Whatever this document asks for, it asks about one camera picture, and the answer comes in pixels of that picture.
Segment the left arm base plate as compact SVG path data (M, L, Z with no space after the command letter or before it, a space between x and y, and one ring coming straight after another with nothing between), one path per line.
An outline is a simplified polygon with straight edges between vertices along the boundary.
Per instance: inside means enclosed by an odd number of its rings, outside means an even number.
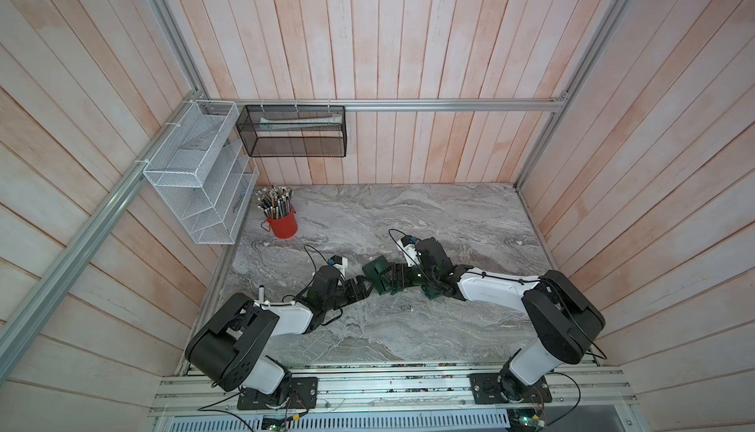
M259 389L243 387L237 403L238 410L283 410L316 407L319 379L317 377L285 377L270 394Z

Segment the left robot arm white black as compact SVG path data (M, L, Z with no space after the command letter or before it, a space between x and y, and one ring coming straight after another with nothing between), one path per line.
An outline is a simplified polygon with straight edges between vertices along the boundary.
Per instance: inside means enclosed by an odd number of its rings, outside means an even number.
M273 337L304 335L328 324L333 311L368 298L373 285L359 275L347 279L346 261L330 260L290 300L254 300L238 292L190 339L185 358L225 392L267 408L280 408L293 393L291 372L265 355Z

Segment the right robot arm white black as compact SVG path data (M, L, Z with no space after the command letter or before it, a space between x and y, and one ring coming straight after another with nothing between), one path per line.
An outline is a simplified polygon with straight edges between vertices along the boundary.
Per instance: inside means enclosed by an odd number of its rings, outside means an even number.
M395 245L431 294L487 302L529 317L537 337L513 353L499 373L470 376L477 404L531 400L546 385L547 374L564 363L580 363L606 327L600 310L556 270L513 276L455 265L433 237L417 239L404 233Z

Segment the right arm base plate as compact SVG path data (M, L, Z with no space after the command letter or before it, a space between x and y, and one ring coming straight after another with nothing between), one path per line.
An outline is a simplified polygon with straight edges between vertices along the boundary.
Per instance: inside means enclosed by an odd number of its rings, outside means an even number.
M527 386L512 375L475 373L469 376L475 404L548 404L552 402L550 386L542 377Z

